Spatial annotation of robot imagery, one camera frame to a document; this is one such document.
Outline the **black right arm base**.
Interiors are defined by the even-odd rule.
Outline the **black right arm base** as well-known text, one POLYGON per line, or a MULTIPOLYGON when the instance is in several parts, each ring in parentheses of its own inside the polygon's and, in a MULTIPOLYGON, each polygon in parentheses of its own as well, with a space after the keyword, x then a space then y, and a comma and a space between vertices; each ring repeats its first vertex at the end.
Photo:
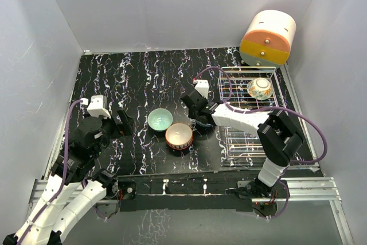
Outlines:
POLYGON ((235 195, 239 199, 254 199, 255 201, 264 199, 266 203, 290 198, 286 181, 278 181, 272 187, 268 187, 258 179, 252 181, 240 180, 234 188, 226 189, 225 193, 235 195))

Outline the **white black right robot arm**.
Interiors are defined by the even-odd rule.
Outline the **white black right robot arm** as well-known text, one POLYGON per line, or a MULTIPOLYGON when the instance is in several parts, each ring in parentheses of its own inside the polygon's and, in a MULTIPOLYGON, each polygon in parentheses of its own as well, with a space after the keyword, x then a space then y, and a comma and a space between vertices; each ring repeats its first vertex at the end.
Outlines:
POLYGON ((266 159, 257 177, 242 193, 259 197, 272 195, 280 176, 304 143, 302 131, 287 112, 278 107, 262 112, 210 102, 195 89, 181 100, 189 110, 189 118, 203 126, 230 127, 259 138, 266 159))

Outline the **floral cream bowl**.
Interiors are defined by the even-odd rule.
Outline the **floral cream bowl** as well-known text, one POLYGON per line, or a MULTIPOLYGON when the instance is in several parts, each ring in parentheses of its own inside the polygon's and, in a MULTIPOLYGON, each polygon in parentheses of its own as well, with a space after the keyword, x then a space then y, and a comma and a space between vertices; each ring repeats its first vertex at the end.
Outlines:
POLYGON ((258 77, 247 84, 247 92, 256 100, 266 100, 272 96, 273 90, 268 79, 258 77))

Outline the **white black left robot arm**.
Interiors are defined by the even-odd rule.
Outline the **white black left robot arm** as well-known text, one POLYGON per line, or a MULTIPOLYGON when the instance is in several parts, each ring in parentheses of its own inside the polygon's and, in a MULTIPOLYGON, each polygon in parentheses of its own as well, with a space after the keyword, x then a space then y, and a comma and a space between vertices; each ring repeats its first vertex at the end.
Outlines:
POLYGON ((131 136, 134 120, 124 110, 117 118, 87 115, 57 157, 46 187, 24 225, 5 237, 4 244, 62 244, 78 221, 95 204, 118 193, 115 176, 99 170, 74 199, 72 193, 94 167, 111 140, 131 136))

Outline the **blue white patterned bowl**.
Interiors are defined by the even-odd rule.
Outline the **blue white patterned bowl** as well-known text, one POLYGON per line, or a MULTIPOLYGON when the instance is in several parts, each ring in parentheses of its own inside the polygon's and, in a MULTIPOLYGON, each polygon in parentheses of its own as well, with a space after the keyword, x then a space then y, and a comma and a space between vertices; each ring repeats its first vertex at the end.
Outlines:
POLYGON ((211 133, 213 131, 213 126, 209 124, 203 124, 201 122, 196 122, 195 129, 200 134, 211 133))

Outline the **white bowl black striped outside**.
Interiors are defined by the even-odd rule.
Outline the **white bowl black striped outside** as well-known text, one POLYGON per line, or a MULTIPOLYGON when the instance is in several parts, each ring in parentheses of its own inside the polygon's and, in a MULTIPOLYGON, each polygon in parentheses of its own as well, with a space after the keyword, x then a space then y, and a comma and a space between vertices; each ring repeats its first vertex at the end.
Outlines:
POLYGON ((165 139, 171 148, 183 150, 192 144, 193 131, 186 124, 175 123, 166 130, 165 139))

